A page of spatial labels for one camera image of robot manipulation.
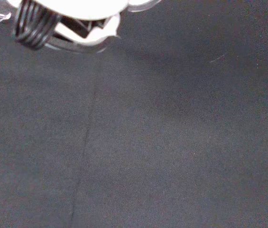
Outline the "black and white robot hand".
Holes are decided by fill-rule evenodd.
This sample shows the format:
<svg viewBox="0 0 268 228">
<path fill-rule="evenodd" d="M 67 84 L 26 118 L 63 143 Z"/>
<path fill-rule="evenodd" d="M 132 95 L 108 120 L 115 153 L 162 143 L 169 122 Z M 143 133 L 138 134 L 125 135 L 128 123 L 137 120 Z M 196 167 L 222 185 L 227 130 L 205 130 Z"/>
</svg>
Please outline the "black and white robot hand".
<svg viewBox="0 0 268 228">
<path fill-rule="evenodd" d="M 13 38 L 38 50 L 101 53 L 117 39 L 128 0 L 9 0 Z"/>
</svg>

